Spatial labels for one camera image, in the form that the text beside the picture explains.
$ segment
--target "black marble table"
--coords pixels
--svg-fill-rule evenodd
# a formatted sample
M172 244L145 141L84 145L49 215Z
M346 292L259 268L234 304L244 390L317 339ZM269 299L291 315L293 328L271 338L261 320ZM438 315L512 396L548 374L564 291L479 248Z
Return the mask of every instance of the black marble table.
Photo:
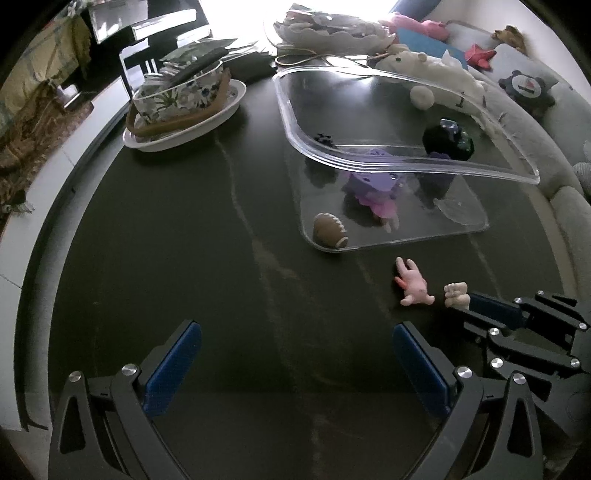
M552 251L523 194L482 233L322 253L298 231L286 147L265 79L216 131L118 154L61 276L52 400L71 371L113 374L194 319L202 351L155 421L194 478L400 478L433 424L395 360L392 326L412 320L477 368L441 318L443 286L505 299L562 291ZM398 255L420 266L435 305L398 305Z

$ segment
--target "white stuffed animal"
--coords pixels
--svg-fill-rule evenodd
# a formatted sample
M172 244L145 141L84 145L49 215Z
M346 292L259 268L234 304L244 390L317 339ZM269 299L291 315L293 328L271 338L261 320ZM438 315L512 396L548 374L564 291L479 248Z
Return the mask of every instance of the white stuffed animal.
M486 83L476 80L464 70L461 62L452 57L449 51L446 50L443 57L438 59L423 52L410 51L406 45L393 44L388 49L388 56L380 60L376 68L407 77L428 80L452 90L449 92L410 82L407 84L411 89L411 101L418 109L427 110L434 103L438 103L458 112L475 116L489 135L495 134L494 126L475 106L485 106Z

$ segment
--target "blue rubber pad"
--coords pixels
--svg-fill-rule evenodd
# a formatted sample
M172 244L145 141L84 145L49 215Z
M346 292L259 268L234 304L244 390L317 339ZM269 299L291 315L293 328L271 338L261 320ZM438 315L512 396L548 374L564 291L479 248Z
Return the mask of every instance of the blue rubber pad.
M517 330L525 325L525 318L517 305L481 293L470 293L470 310L504 323L511 330Z
M193 322L146 383L142 405L146 416L153 418L166 412L200 348L201 327Z
M392 340L398 362L413 384L425 410L439 419L447 417L452 409L450 392L443 377L401 323L394 327Z

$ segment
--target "sofa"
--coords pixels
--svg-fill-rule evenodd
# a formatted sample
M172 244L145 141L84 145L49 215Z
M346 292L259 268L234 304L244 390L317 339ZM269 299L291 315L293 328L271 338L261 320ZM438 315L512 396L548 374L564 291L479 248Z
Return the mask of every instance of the sofa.
M566 243L579 298L591 297L591 105L548 66L499 43L490 32L457 21L446 26L449 45L466 51L476 43L496 51L490 71L472 67L469 71L488 84L487 110L535 161L540 171L538 187ZM555 104L540 119L535 120L517 103L507 102L499 87L498 80L514 70L541 77L550 87Z

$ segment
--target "red star plush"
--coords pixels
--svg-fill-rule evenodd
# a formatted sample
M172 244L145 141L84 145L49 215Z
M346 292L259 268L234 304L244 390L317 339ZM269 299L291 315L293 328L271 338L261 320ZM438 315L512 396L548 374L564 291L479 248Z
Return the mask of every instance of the red star plush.
M496 52L494 50L482 50L474 43L472 48L464 54L464 58L471 67L490 70L491 64L488 61L495 55Z

